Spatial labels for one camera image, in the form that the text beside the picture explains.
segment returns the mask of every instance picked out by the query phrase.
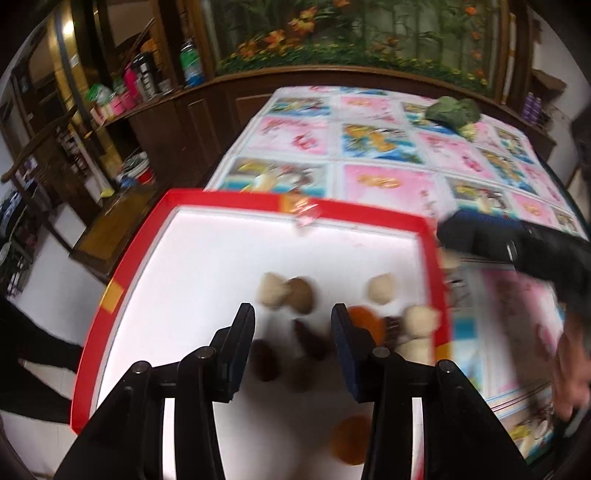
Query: orange fruit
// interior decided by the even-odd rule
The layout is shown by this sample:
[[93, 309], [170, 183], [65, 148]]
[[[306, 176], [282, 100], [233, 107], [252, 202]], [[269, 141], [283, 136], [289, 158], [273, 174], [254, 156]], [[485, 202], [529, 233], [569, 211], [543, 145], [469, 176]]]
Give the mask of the orange fruit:
[[349, 465], [361, 465], [369, 447], [371, 419], [360, 415], [340, 422], [330, 443], [332, 454]]
[[375, 311], [359, 305], [348, 307], [347, 310], [353, 325], [368, 330], [376, 345], [384, 344], [386, 340], [386, 323]]

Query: purple bottle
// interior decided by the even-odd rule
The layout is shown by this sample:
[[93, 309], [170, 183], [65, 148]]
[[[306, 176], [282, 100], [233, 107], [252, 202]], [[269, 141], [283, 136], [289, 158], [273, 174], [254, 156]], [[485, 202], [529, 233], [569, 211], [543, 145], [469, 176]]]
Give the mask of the purple bottle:
[[526, 122], [530, 122], [531, 120], [531, 108], [534, 106], [534, 94], [528, 93], [527, 98], [525, 99], [525, 105], [523, 106], [523, 110], [521, 112], [521, 118]]
[[540, 119], [540, 113], [542, 111], [542, 99], [537, 97], [531, 108], [531, 123], [536, 124]]

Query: floral mural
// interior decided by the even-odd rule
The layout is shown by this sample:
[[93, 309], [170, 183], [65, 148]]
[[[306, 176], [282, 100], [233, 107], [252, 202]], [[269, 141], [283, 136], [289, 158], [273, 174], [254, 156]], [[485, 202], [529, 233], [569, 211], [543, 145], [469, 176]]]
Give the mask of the floral mural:
[[216, 0], [218, 73], [304, 64], [416, 73], [488, 94], [495, 0]]

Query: food item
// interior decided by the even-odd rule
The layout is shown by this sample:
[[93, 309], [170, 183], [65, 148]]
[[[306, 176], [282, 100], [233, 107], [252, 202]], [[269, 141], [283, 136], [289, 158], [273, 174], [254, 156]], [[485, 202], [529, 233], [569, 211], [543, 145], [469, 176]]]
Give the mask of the food item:
[[363, 306], [348, 307], [353, 325], [365, 328], [371, 333], [376, 345], [383, 345], [386, 338], [386, 324], [372, 309]]
[[287, 279], [276, 273], [267, 272], [262, 276], [256, 293], [256, 300], [270, 309], [278, 309], [283, 305], [290, 292]]
[[402, 332], [402, 317], [384, 317], [382, 321], [386, 324], [385, 346], [396, 350]]
[[310, 283], [301, 277], [292, 278], [287, 282], [290, 289], [285, 303], [302, 315], [308, 315], [314, 310], [316, 299]]
[[385, 273], [369, 280], [368, 298], [378, 305], [386, 305], [394, 299], [394, 277]]
[[281, 375], [279, 358], [266, 340], [253, 340], [249, 357], [260, 381], [271, 382]]
[[321, 361], [329, 354], [329, 344], [299, 319], [294, 320], [294, 333], [304, 352], [312, 360]]
[[434, 365], [433, 342], [430, 338], [417, 338], [399, 345], [396, 353], [405, 360], [423, 365]]
[[333, 429], [332, 454], [349, 465], [361, 465], [365, 462], [370, 435], [371, 419], [363, 416], [348, 418]]
[[460, 268], [460, 255], [443, 247], [437, 249], [437, 263], [442, 270], [450, 271]]
[[404, 332], [415, 338], [429, 338], [439, 328], [441, 312], [428, 305], [416, 305], [404, 311]]
[[293, 360], [287, 372], [287, 384], [290, 390], [295, 393], [311, 390], [316, 379], [315, 371], [314, 362], [308, 357], [301, 356]]

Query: person's arm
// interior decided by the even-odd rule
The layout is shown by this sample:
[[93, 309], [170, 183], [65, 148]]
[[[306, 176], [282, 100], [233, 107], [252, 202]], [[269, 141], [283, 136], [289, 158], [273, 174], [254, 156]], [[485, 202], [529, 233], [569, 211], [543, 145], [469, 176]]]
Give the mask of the person's arm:
[[583, 326], [572, 313], [567, 313], [552, 374], [554, 409], [561, 419], [568, 421], [574, 408], [586, 407], [591, 400], [591, 358], [584, 351]]

